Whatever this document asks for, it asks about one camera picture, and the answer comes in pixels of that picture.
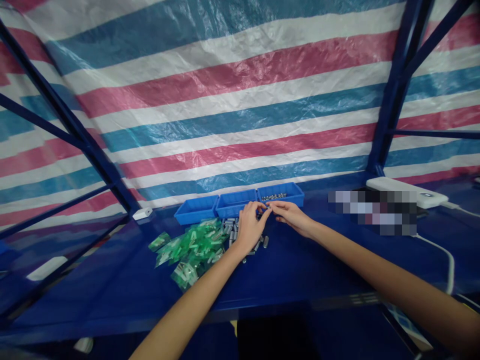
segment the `charging cable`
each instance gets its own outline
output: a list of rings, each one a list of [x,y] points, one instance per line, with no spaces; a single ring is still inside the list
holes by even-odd
[[[452,295],[452,292],[454,291],[454,284],[455,284],[455,259],[452,253],[448,251],[446,248],[441,247],[440,245],[437,245],[436,243],[424,238],[423,236],[420,236],[417,234],[417,235],[412,235],[412,237],[423,240],[424,242],[427,242],[430,245],[433,245],[434,247],[442,250],[448,256],[448,280],[446,283],[445,292],[448,295]]]
[[[466,301],[468,301],[470,304],[473,304],[473,305],[475,305],[477,308],[479,308],[479,309],[480,309],[480,305],[478,305],[478,304],[477,304],[475,301],[473,301],[473,300],[470,300],[468,297],[466,297],[466,296],[463,296],[462,294],[456,294],[456,295],[457,295],[458,297],[462,298],[463,300],[466,300]]]
[[[476,217],[480,218],[480,214],[476,214],[474,212],[470,212],[468,210],[465,210],[464,208],[461,208],[460,205],[454,204],[453,202],[450,202],[450,201],[444,201],[440,205],[442,205],[443,207],[446,207],[447,209],[460,210],[460,211],[463,211],[464,213],[466,213],[468,215],[472,215],[472,216],[476,216]]]

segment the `striped tarp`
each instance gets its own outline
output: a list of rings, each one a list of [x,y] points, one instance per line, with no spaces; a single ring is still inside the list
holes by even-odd
[[[9,2],[23,17],[5,10],[2,20],[140,204],[154,208],[364,170],[405,7],[399,0]],[[453,3],[436,2],[429,33]],[[471,7],[414,74],[399,127],[479,127],[478,30]],[[5,49],[0,56],[8,59]],[[2,92],[20,94],[59,125],[19,67],[5,64]],[[8,149],[0,226],[101,186],[77,150],[0,116]],[[452,177],[478,170],[478,153],[475,141],[401,136],[385,171],[416,183]],[[63,218],[117,210],[102,194]]]

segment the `white device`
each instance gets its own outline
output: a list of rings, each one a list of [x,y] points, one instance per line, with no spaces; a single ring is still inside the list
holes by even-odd
[[[407,184],[389,177],[376,177],[367,180],[366,186],[380,191],[409,191],[416,192],[416,204],[419,208],[430,209],[449,201],[449,198],[441,193],[426,190],[424,188]]]
[[[133,219],[134,220],[145,219],[145,218],[148,218],[151,213],[152,213],[151,207],[144,207],[133,214]]]
[[[26,278],[31,281],[40,281],[45,279],[48,275],[53,273],[63,264],[65,264],[68,259],[65,256],[56,256],[52,257],[42,266],[38,267],[36,270],[29,273]]]

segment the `blue plastic bin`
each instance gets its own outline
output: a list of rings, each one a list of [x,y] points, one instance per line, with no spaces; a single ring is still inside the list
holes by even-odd
[[[218,195],[187,200],[174,216],[180,225],[197,224],[204,219],[216,218],[215,206],[218,200]]]
[[[218,217],[237,218],[240,210],[243,210],[250,201],[257,201],[257,192],[254,189],[222,194],[216,204]]]
[[[305,194],[302,191],[302,189],[300,189],[299,186],[294,182],[287,182],[284,184],[259,187],[257,189],[257,192],[258,192],[258,200],[264,204],[273,200],[262,201],[263,197],[267,197],[270,195],[286,194],[286,197],[279,198],[277,200],[294,203],[298,207],[302,207],[304,205]]]

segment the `blue stripe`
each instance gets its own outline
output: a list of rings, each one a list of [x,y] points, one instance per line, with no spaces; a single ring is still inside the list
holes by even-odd
[[[480,141],[476,139],[460,139],[441,145],[390,151],[385,167],[434,163],[449,159],[455,155],[477,153],[480,153]]]
[[[24,199],[32,199],[68,190],[82,189],[101,182],[99,174],[93,167],[49,178],[47,180],[19,185],[0,190],[0,204],[7,204]]]
[[[71,110],[82,111],[79,102],[67,87],[60,84],[51,84],[51,86]],[[20,102],[25,108],[47,121],[52,121],[57,118],[41,95],[23,96],[20,98]],[[34,126],[31,122],[8,110],[0,111],[0,141],[3,142],[11,136],[33,130]]]
[[[480,141],[462,139],[447,144],[391,151],[389,159],[396,165],[422,164],[448,159],[454,155],[480,153]],[[199,180],[178,181],[138,189],[147,200],[187,194],[204,194],[228,187],[258,184],[293,177],[360,171],[366,167],[368,156],[302,161],[287,165],[261,167],[226,173]]]
[[[199,180],[170,182],[141,188],[138,189],[138,192],[147,200],[168,198],[176,195],[204,194],[227,187],[251,185],[293,177],[359,171],[365,169],[367,161],[368,156],[366,155],[302,161],[286,165],[225,173]]]
[[[166,0],[67,39],[49,41],[46,47],[60,73],[66,75],[225,37],[275,20],[357,13],[400,2]]]
[[[480,66],[414,77],[405,101],[414,101],[480,89]],[[447,86],[438,88],[445,79]],[[379,107],[385,84],[301,98],[273,105],[224,112],[186,120],[141,125],[102,134],[108,149],[117,152],[178,140],[228,134],[300,120]]]

